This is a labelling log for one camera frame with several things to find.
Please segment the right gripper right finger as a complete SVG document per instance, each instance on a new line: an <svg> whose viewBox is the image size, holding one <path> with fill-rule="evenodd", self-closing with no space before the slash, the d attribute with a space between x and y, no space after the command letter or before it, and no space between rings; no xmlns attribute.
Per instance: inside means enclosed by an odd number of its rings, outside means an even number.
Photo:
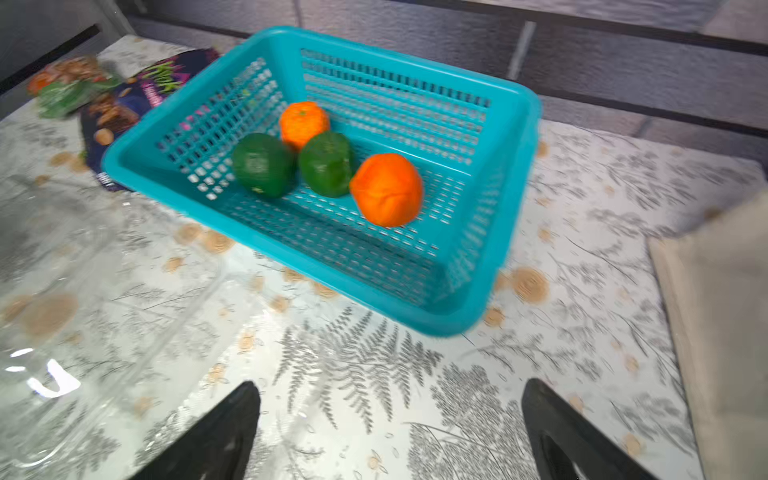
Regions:
<svg viewBox="0 0 768 480"><path fill-rule="evenodd" d="M655 479L542 380L526 382L521 407L541 479Z"/></svg>

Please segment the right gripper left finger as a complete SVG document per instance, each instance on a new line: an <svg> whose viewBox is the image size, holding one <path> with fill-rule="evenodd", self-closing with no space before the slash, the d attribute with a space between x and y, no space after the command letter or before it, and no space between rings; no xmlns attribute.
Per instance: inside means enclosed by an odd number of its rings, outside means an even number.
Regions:
<svg viewBox="0 0 768 480"><path fill-rule="evenodd" d="M132 478L242 479L257 433L260 406L255 384L241 383Z"/></svg>

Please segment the clear plastic container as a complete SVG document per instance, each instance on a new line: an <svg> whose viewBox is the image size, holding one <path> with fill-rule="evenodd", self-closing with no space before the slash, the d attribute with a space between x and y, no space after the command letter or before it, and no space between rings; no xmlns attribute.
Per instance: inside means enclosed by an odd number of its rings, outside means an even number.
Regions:
<svg viewBox="0 0 768 480"><path fill-rule="evenodd" d="M1 183L1 475L127 479L263 312L246 278L133 195Z"/></svg>

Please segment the green fruit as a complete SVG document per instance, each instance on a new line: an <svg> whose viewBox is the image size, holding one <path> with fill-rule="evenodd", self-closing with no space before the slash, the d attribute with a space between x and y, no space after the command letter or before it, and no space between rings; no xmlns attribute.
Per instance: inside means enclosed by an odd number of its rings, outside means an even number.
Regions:
<svg viewBox="0 0 768 480"><path fill-rule="evenodd" d="M297 178L295 152L280 139L252 133L235 146L232 170L240 185L267 198L279 198L293 190Z"/></svg>
<svg viewBox="0 0 768 480"><path fill-rule="evenodd" d="M306 184L318 195L338 198L349 193L354 173L353 148L341 133L315 136L301 150L298 164Z"/></svg>

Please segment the orange fruit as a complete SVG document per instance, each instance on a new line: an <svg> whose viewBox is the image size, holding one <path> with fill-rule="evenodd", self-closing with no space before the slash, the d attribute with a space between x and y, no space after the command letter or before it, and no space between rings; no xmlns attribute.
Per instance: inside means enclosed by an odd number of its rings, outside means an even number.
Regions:
<svg viewBox="0 0 768 480"><path fill-rule="evenodd" d="M279 120L281 139L295 151L300 151L315 136L329 131L330 119L315 102L289 105Z"/></svg>
<svg viewBox="0 0 768 480"><path fill-rule="evenodd" d="M360 213L380 227L400 227L420 213L424 186L418 170L402 155L376 154L366 159L350 181Z"/></svg>

